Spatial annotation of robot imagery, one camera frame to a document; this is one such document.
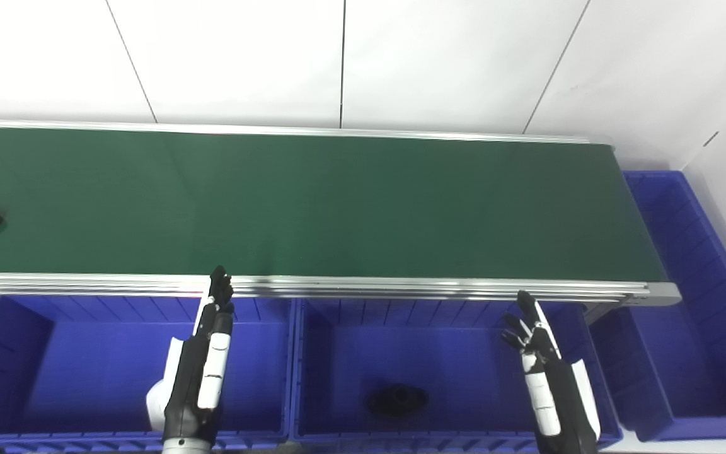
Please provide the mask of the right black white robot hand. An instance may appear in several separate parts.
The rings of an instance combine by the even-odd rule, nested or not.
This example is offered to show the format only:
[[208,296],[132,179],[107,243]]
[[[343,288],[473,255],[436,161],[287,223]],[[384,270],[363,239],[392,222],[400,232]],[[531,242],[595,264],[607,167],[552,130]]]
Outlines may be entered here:
[[501,338],[521,357],[522,373],[536,420],[539,453],[596,453],[601,436],[587,366],[565,361],[555,334],[538,301],[519,290],[517,305],[524,316],[504,314]]

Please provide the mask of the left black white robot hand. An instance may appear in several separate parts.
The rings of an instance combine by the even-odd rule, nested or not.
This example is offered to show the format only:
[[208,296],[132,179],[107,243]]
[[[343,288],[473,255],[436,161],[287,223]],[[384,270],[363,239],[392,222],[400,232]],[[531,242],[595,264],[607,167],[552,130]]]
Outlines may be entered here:
[[225,268],[218,265],[209,279],[191,336],[170,340],[163,377],[145,397],[164,453],[209,453],[216,445],[234,304]]

